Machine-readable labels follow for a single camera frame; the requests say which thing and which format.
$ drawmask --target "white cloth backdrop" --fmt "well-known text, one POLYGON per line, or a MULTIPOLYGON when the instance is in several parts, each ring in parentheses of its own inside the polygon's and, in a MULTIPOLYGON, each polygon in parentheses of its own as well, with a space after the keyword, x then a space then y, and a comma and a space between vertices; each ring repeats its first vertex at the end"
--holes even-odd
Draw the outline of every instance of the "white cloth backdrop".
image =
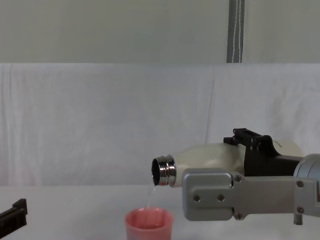
POLYGON ((319 152, 318 64, 2 64, 0 184, 148 184, 246 127, 319 152))

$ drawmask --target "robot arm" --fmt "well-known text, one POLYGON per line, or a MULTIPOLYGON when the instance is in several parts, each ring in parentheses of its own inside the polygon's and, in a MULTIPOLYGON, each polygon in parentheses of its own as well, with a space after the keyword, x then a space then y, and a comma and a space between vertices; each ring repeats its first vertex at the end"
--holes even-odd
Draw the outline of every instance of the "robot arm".
POLYGON ((189 168, 182 175, 183 211, 191 221, 243 220, 249 214, 320 217, 320 154, 283 156, 270 136, 235 129, 225 143, 246 146, 244 175, 219 168, 189 168))

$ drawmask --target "black bracket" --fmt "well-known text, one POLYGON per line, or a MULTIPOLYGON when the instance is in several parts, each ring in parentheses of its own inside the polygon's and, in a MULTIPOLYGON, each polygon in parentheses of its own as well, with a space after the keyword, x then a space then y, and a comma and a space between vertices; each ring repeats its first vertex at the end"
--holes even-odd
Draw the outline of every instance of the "black bracket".
POLYGON ((22 198, 7 211, 0 213, 0 239, 27 225, 27 200, 22 198))
POLYGON ((223 142, 245 146, 245 176, 293 176, 301 157, 278 153, 269 135, 260 135, 246 128, 235 128, 233 133, 233 137, 225 137, 223 142))

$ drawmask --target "white table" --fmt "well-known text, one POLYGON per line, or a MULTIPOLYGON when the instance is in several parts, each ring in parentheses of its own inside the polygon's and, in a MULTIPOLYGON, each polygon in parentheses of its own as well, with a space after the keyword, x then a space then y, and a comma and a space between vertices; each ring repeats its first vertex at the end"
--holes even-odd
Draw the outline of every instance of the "white table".
MULTIPOLYGON (((125 240, 124 216, 147 201, 147 185, 0 187, 0 210, 27 199, 27 226, 6 240, 125 240)), ((182 210, 182 189, 158 187, 152 206, 175 215, 172 240, 313 240, 320 219, 292 214, 251 215, 243 221, 190 222, 182 210)))

